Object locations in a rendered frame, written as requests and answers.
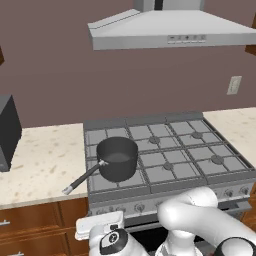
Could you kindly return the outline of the brown wooden base cupboard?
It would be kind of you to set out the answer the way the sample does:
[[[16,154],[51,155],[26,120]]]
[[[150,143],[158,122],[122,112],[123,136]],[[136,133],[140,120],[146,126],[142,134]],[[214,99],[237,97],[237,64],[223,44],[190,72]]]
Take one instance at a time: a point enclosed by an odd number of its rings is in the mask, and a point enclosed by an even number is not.
[[[249,204],[251,205],[252,209],[243,214],[241,222],[251,228],[253,231],[256,231],[256,197],[251,197],[249,199]]]

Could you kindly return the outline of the brown wooden drawer front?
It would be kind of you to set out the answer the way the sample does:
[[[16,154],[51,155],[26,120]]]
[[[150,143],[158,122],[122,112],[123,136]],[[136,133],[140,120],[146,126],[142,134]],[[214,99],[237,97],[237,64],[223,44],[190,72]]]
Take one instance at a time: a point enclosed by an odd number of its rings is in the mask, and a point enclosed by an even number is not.
[[[0,238],[52,231],[64,226],[57,203],[0,210],[0,222],[3,220],[10,221],[10,225],[0,226]]]
[[[69,256],[70,252],[63,233],[44,236],[30,236],[0,242],[0,256],[18,252],[24,256]]]

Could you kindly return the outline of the black microwave oven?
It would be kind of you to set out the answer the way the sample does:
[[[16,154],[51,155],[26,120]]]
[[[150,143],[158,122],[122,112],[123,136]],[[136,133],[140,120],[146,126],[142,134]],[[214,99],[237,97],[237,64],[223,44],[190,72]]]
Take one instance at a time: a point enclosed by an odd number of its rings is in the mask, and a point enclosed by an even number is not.
[[[0,95],[0,172],[9,172],[22,127],[12,95]]]

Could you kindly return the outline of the silver range hood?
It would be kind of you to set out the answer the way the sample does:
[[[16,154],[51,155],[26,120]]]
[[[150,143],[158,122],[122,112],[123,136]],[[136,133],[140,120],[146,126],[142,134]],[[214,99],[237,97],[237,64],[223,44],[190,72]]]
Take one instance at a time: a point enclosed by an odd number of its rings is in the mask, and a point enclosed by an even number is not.
[[[204,0],[134,0],[88,25],[95,50],[256,45],[256,29],[204,11]]]

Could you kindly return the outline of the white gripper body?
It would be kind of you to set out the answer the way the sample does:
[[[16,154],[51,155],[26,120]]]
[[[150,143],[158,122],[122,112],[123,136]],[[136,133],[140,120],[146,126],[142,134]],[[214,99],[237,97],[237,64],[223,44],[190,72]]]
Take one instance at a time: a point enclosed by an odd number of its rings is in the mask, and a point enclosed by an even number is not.
[[[103,236],[114,228],[124,227],[124,213],[114,211],[105,214],[80,218],[76,221],[75,239],[78,241],[93,239]]]

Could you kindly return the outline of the grey gas stove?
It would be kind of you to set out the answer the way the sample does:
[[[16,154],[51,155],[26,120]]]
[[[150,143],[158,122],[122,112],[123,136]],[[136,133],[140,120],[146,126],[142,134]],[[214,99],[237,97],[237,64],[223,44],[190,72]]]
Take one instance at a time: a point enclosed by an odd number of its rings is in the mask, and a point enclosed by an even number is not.
[[[218,204],[249,202],[256,169],[200,112],[87,120],[83,128],[87,168],[97,163],[96,147],[106,138],[127,137],[138,145],[137,170],[129,180],[112,183],[99,173],[87,179],[91,215],[97,215],[98,209],[107,213],[109,207],[116,211],[118,206],[126,208],[125,218],[153,214],[170,196],[201,186],[215,192]],[[249,194],[241,194],[240,189],[247,186]],[[232,197],[224,195],[228,189],[233,190]],[[136,212],[134,206],[140,203],[145,209]],[[167,236],[161,226],[126,230],[151,253]]]

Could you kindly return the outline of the white wall outlet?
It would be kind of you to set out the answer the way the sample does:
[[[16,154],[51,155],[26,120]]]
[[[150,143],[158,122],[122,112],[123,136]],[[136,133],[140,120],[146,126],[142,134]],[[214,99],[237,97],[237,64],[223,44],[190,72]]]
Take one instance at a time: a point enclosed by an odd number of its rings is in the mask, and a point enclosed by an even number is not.
[[[241,76],[232,76],[229,82],[227,94],[228,95],[236,95],[238,93],[240,83],[242,77]]]

